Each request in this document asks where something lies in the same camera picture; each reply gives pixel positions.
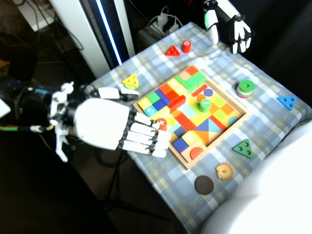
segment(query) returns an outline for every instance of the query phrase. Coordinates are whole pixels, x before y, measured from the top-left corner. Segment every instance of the table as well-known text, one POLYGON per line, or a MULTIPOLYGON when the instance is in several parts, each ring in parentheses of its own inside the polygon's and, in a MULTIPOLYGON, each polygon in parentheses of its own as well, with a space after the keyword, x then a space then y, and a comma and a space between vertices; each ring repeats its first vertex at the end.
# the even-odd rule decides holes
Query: table
POLYGON ((293 96, 289 90, 241 55, 231 54, 223 43, 212 45, 205 31, 194 23, 150 46, 95 80, 92 85, 95 88, 117 86, 122 79, 137 73, 138 91, 143 96, 189 65, 196 65, 216 81, 249 109, 251 116, 189 170, 169 150, 165 158, 136 153, 130 153, 130 156, 186 230, 198 233, 207 216, 281 140, 299 123, 312 118, 312 109, 297 98, 295 108, 288 111, 276 98, 293 96), (189 54, 181 52, 180 57, 171 58, 164 55, 171 45, 181 51, 180 46, 187 39, 192 42, 189 54), (256 89, 247 99, 235 94, 237 83, 244 78, 256 84, 256 89), (253 159, 232 151, 245 139, 251 142, 255 155, 253 159), (216 177, 215 168, 221 162, 227 162, 235 169, 231 179, 221 181, 216 177), (204 196, 195 190, 194 181, 200 175, 213 180, 214 191, 210 195, 204 196))

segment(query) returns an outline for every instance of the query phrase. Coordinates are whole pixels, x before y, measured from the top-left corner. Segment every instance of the light strip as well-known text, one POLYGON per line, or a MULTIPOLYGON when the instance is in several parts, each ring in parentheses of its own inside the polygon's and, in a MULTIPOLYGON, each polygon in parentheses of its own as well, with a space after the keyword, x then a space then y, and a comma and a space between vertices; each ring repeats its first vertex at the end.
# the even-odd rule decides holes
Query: light strip
POLYGON ((112 44, 112 46, 113 46, 113 49, 114 49, 116 58, 117 58, 117 60, 118 60, 119 65, 121 65, 122 62, 121 62, 121 59, 120 59, 120 56, 119 56, 117 47, 116 47, 116 45, 115 45, 115 41, 114 41, 114 38, 113 38, 113 35, 112 35, 112 32, 111 32, 111 29, 110 29, 110 27, 109 27, 109 25, 108 25, 108 22, 107 22, 107 19, 106 19, 104 10, 103 10, 102 3, 101 3, 100 0, 96 0, 96 2, 97 2, 97 7, 98 7, 98 9, 99 9, 99 12, 100 12, 100 14, 101 14, 101 16, 102 16, 102 20, 103 20, 103 22, 104 22, 106 31, 107 31, 107 33, 108 33, 109 40, 111 41, 111 44, 112 44))

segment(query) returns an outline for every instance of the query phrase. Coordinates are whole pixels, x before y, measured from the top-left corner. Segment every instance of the green triangle toy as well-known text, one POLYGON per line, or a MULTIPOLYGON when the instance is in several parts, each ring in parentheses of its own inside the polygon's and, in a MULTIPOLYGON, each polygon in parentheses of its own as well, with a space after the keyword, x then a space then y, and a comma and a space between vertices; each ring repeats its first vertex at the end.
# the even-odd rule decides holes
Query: green triangle toy
POLYGON ((241 143, 239 143, 238 145, 236 145, 233 150, 235 152, 238 152, 239 154, 246 156, 248 158, 253 158, 253 152, 252 149, 250 147, 250 142, 249 140, 244 140, 241 143))

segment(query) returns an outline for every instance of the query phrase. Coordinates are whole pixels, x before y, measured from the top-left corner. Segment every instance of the black stand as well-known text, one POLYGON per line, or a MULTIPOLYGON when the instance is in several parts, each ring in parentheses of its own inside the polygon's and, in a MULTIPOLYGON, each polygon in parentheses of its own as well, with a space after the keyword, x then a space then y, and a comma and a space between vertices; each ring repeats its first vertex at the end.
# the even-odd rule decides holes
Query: black stand
POLYGON ((159 214, 155 214, 155 213, 152 213, 149 211, 145 211, 143 209, 140 209, 140 208, 120 199, 119 170, 120 170, 121 158, 122 158, 122 154, 120 154, 120 156, 118 158, 117 165, 116 165, 116 168, 115 168, 113 178, 111 180, 107 195, 105 196, 105 199, 102 201, 105 211, 109 212, 109 211, 112 211, 114 208, 119 208, 122 210, 136 212, 136 213, 139 213, 142 215, 147 215, 147 216, 154 217, 154 218, 160 218, 163 220, 172 221, 171 218, 168 218, 166 216, 162 216, 159 214), (117 179, 116 198, 111 199, 110 195, 112 193, 113 185, 114 185, 114 182, 116 179, 117 179))

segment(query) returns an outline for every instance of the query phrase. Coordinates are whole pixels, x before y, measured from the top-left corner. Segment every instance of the blue block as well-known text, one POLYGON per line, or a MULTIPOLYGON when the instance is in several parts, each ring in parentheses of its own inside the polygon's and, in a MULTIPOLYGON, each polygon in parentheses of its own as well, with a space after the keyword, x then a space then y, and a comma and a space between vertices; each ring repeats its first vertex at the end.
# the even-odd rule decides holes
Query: blue block
POLYGON ((170 100, 167 99, 166 95, 164 95, 162 91, 160 91, 159 89, 157 89, 157 90, 155 91, 155 93, 157 93, 158 96, 160 96, 161 100, 163 100, 163 101, 166 103, 166 105, 169 105, 169 104, 170 104, 170 100))
POLYGON ((295 96, 285 96, 285 97, 278 97, 277 100, 282 103, 283 106, 289 111, 293 110, 294 103, 296 102, 295 96))
POLYGON ((173 143, 173 146, 179 151, 179 153, 182 153, 187 147, 189 147, 189 145, 182 138, 176 140, 173 143))
POLYGON ((151 106, 149 106, 148 108, 146 108, 146 109, 144 110, 144 113, 145 113, 148 117, 151 117, 151 116, 153 116, 154 114, 157 113, 157 110, 156 110, 156 108, 155 108, 153 105, 151 105, 151 106))
POLYGON ((153 106, 156 108, 156 110, 159 111, 166 106, 166 103, 160 99, 157 102, 153 103, 153 106))
POLYGON ((186 133, 183 127, 179 127, 177 130, 175 130, 175 134, 177 137, 181 137, 186 133))

